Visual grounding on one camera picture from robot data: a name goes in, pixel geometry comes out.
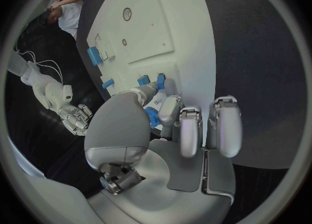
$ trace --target white shirt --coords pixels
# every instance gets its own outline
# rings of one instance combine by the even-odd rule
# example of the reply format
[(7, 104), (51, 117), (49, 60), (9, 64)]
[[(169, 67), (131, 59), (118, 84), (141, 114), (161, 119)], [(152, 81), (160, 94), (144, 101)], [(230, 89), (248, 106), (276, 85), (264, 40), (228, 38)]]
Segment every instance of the white shirt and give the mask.
[(59, 18), (59, 27), (74, 36), (77, 33), (80, 12), (83, 0), (62, 5), (62, 16)]

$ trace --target circular hole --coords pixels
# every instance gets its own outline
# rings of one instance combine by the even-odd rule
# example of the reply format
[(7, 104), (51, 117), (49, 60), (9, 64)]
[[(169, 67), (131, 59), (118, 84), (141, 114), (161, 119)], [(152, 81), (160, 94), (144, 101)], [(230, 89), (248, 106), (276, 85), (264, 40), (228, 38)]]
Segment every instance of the circular hole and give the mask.
[(131, 10), (130, 8), (125, 8), (123, 13), (122, 13), (122, 17), (124, 18), (125, 21), (128, 21), (131, 18)]

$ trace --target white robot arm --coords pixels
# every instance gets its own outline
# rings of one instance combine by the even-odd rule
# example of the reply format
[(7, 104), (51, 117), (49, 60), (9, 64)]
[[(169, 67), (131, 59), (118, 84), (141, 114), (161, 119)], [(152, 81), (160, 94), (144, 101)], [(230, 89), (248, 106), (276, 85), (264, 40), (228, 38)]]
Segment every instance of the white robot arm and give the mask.
[(88, 120), (92, 113), (83, 104), (79, 104), (78, 107), (70, 104), (73, 96), (71, 85), (63, 86), (51, 76), (42, 74), (35, 63), (26, 62), (17, 52), (11, 57), (8, 71), (20, 76), (24, 84), (32, 86), (39, 102), (46, 109), (58, 114), (72, 134), (86, 135)]

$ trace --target dark hair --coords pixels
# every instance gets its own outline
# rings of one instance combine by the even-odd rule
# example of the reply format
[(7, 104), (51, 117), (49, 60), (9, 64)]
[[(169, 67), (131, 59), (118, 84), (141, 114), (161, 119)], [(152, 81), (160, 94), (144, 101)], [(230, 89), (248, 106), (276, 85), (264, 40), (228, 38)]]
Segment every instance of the dark hair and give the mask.
[(51, 11), (47, 9), (45, 10), (44, 13), (38, 16), (38, 24), (41, 27), (46, 28), (48, 26), (48, 18), (49, 18), (50, 13)]

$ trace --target man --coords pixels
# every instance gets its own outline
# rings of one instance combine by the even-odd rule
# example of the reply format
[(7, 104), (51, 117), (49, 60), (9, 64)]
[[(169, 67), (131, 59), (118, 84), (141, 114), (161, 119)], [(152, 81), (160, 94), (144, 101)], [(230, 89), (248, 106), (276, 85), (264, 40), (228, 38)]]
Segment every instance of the man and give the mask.
[(62, 0), (54, 2), (40, 18), (44, 27), (58, 20), (59, 27), (77, 38), (78, 22), (83, 0)]

